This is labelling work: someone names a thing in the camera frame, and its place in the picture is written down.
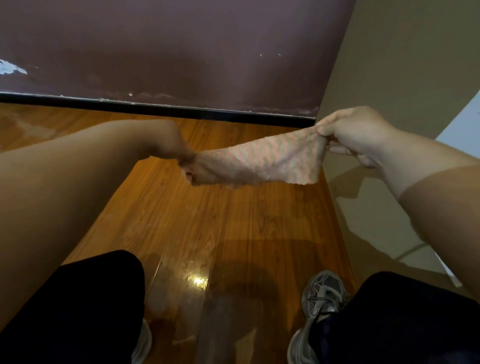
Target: wall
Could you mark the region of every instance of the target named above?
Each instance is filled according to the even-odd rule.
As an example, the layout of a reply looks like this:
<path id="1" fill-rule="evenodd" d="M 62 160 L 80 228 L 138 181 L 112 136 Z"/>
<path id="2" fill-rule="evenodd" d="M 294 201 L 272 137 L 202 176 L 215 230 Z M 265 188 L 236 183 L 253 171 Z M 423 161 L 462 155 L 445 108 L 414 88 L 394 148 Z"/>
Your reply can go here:
<path id="1" fill-rule="evenodd" d="M 318 117 L 370 105 L 435 138 L 480 88 L 479 14 L 478 0 L 357 2 Z M 375 171 L 334 155 L 324 170 L 359 285 L 391 270 L 454 290 Z"/>
<path id="2" fill-rule="evenodd" d="M 315 117 L 355 0 L 7 0 L 0 91 Z"/>

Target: cloth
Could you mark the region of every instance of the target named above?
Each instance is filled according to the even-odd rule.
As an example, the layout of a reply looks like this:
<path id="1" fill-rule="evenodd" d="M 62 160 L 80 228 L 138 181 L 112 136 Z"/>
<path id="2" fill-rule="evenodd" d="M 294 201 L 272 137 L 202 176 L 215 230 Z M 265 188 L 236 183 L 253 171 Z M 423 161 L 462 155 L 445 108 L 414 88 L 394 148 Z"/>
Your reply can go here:
<path id="1" fill-rule="evenodd" d="M 313 126 L 199 152 L 181 167 L 193 186 L 221 183 L 239 187 L 275 181 L 311 184 L 318 182 L 325 145 L 326 139 Z"/>
<path id="2" fill-rule="evenodd" d="M 480 363 L 480 305 L 391 272 L 376 273 L 345 309 L 314 323 L 321 363 Z"/>
<path id="3" fill-rule="evenodd" d="M 126 251 L 61 266 L 0 333 L 1 361 L 131 364 L 144 296 L 142 264 Z"/>

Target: person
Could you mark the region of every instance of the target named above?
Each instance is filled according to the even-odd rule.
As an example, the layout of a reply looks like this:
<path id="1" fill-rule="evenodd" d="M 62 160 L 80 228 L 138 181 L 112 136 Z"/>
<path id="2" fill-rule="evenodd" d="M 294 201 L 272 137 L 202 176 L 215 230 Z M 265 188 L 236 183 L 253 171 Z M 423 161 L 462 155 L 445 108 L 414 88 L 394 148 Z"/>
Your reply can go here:
<path id="1" fill-rule="evenodd" d="M 480 160 L 400 131 L 368 107 L 339 110 L 318 132 L 330 152 L 380 171 L 416 228 L 479 298 Z M 4 361 L 142 362 L 151 334 L 142 323 L 138 259 L 117 251 L 60 265 L 139 159 L 182 163 L 193 155 L 168 121 L 107 122 L 0 154 Z M 392 273 L 372 276 L 346 304 L 340 278 L 320 272 L 302 308 L 307 326 L 290 344 L 290 363 L 477 358 L 478 304 Z"/>

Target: forearm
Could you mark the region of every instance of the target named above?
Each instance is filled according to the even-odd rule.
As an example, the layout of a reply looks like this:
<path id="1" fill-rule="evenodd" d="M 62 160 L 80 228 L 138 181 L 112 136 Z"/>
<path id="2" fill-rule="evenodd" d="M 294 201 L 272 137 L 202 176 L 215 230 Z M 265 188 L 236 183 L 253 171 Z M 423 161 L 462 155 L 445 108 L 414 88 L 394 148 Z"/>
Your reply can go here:
<path id="1" fill-rule="evenodd" d="M 378 164 L 415 227 L 480 299 L 480 160 L 398 132 Z"/>
<path id="2" fill-rule="evenodd" d="M 146 156 L 136 122 L 106 123 L 0 154 L 0 329 Z"/>

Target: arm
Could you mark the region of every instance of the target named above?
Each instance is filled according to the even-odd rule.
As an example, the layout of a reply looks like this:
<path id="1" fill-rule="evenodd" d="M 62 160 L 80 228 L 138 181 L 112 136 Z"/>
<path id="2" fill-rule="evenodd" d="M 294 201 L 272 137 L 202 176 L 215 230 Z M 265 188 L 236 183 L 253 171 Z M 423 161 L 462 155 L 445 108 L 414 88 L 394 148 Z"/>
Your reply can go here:
<path id="1" fill-rule="evenodd" d="M 329 151 L 379 170 L 416 228 L 480 298 L 480 160 L 395 129 L 368 107 L 339 110 L 318 125 Z"/>
<path id="2" fill-rule="evenodd" d="M 172 121 L 112 121 L 0 154 L 0 330 L 60 266 L 135 163 L 192 157 Z"/>

